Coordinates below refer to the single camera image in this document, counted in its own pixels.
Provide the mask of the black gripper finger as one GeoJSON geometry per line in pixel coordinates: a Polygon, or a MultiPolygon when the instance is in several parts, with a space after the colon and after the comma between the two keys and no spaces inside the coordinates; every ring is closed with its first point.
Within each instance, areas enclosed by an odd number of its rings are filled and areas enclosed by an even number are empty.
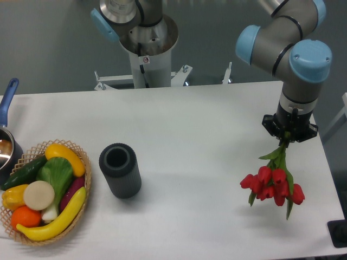
{"type": "Polygon", "coordinates": [[[312,123],[303,127],[297,127],[292,132],[292,139],[296,142],[304,142],[315,138],[318,134],[318,126],[312,123]]]}
{"type": "Polygon", "coordinates": [[[284,130],[275,114],[265,114],[262,120],[262,125],[271,136],[276,137],[278,140],[282,140],[284,130]]]}

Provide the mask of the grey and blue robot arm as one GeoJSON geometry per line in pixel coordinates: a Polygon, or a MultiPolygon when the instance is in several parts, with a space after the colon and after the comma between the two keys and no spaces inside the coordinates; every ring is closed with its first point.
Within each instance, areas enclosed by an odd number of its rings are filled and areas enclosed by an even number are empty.
{"type": "Polygon", "coordinates": [[[236,42],[238,58],[283,82],[275,114],[262,125],[279,144],[303,142],[317,136],[310,123],[324,81],[330,73],[332,51],[307,36],[326,16],[324,1],[259,1],[272,21],[266,27],[249,25],[236,42]]]}

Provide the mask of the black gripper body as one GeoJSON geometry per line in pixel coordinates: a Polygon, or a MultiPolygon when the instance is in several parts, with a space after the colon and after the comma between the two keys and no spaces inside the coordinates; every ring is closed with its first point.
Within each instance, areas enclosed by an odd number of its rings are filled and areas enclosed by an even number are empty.
{"type": "Polygon", "coordinates": [[[291,112],[287,112],[281,105],[278,105],[276,116],[284,130],[283,138],[292,138],[292,132],[295,128],[308,125],[311,115],[312,112],[299,114],[296,108],[291,112]]]}

